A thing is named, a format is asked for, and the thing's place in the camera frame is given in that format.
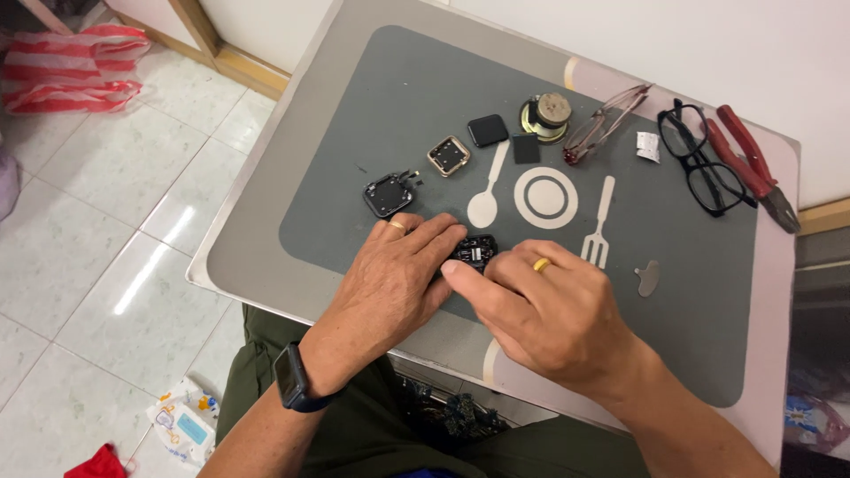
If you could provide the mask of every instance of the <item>red-handled pliers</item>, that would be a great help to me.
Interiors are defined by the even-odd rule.
[[[741,181],[752,191],[753,196],[764,206],[770,217],[782,226],[782,229],[790,234],[800,232],[800,221],[794,214],[794,208],[791,207],[791,204],[785,199],[785,194],[776,185],[776,179],[770,175],[770,169],[768,169],[768,164],[764,162],[762,150],[759,149],[744,123],[735,115],[729,105],[717,108],[717,116],[732,134],[732,137],[735,138],[735,141],[738,142],[749,164],[741,161],[732,152],[723,132],[717,126],[717,123],[710,119],[707,121],[707,134],[711,148],[717,153],[721,161],[738,174]]]

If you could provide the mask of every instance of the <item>olive green pants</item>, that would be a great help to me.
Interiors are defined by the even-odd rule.
[[[242,311],[246,344],[230,367],[217,443],[272,384],[281,350],[308,329],[251,306]],[[633,439],[566,417],[508,430],[451,455],[438,452],[405,425],[394,399],[398,384],[386,356],[358,373],[327,408],[301,476],[383,478],[418,469],[463,478],[649,476]]]

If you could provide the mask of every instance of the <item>eyeglasses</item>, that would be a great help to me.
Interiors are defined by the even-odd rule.
[[[744,185],[732,168],[709,160],[702,151],[708,134],[703,134],[702,139],[696,139],[684,123],[683,115],[686,113],[696,114],[702,121],[702,131],[708,131],[702,108],[683,105],[679,99],[673,101],[672,110],[658,114],[658,131],[664,146],[682,164],[691,194],[706,212],[716,218],[742,202],[756,208],[758,203],[747,196]]]
[[[564,144],[564,160],[570,166],[578,162],[601,145],[626,119],[626,115],[634,111],[649,96],[649,89],[655,84],[637,85],[616,94],[606,101],[591,116],[590,120],[576,129]]]

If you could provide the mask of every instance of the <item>gold ring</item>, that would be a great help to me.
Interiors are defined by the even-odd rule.
[[[551,260],[546,259],[545,257],[541,257],[534,263],[534,270],[537,272],[543,273],[543,270],[546,269],[552,263]]]
[[[395,227],[398,227],[399,229],[401,229],[402,234],[407,235],[407,228],[405,227],[405,225],[401,224],[400,222],[389,221],[389,225],[394,225]]]

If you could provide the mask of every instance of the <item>smartwatch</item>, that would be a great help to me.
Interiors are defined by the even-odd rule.
[[[338,392],[311,398],[307,395],[309,383],[304,364],[301,362],[301,353],[298,351],[298,342],[291,342],[280,353],[275,360],[275,376],[277,377],[277,392],[280,402],[284,408],[301,413],[318,412],[327,407],[333,399],[342,395],[349,386],[346,384]]]

